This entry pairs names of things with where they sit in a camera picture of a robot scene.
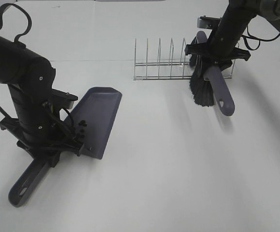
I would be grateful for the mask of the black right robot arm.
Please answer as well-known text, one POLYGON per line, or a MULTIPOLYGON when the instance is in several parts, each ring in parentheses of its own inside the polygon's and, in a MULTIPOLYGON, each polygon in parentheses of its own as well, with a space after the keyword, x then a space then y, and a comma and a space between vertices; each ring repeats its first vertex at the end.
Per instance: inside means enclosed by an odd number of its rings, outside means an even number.
POLYGON ((268 21, 279 20, 280 0, 230 0, 222 17, 199 17, 197 27, 210 29, 211 34, 207 41, 201 41, 199 32, 193 42, 186 45, 185 54, 216 63, 234 59, 247 61, 251 49, 242 50, 236 44, 250 21, 258 15, 268 21))

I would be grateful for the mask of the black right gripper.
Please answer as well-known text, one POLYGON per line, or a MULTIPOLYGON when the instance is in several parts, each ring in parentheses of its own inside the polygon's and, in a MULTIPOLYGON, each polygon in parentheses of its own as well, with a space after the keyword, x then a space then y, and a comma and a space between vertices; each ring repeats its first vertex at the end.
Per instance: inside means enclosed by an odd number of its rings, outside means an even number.
POLYGON ((249 22, 257 16, 257 1, 230 0, 219 25, 206 42, 188 44, 185 54, 192 56, 194 73, 204 73, 210 66, 211 60, 221 71, 232 66, 232 59, 247 61, 251 54, 247 50, 236 47, 249 22))

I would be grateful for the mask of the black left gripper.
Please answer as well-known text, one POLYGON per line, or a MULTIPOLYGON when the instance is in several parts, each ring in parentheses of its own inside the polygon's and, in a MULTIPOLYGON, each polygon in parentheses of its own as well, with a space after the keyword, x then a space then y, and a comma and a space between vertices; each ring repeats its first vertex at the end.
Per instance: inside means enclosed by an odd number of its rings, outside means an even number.
POLYGON ((76 139, 75 120, 71 115, 63 121, 52 103, 51 90, 24 92, 18 86, 8 86, 16 118, 6 116, 0 121, 1 130, 7 130, 18 139, 16 145, 33 158, 45 159, 54 168, 63 151, 78 157, 84 144, 76 139))

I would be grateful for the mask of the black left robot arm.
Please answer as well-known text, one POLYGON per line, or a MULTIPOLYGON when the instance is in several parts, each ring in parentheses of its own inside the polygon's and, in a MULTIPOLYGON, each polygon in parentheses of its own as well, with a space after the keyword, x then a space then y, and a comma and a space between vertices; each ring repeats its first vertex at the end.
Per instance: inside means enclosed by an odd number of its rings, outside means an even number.
POLYGON ((60 111, 72 108, 78 97, 53 89, 56 70, 49 60, 14 40, 0 36, 0 84, 8 86, 16 117, 0 106, 2 130, 18 139, 18 146, 34 159, 55 167, 63 151, 78 153, 82 147, 74 121, 60 119, 60 111))

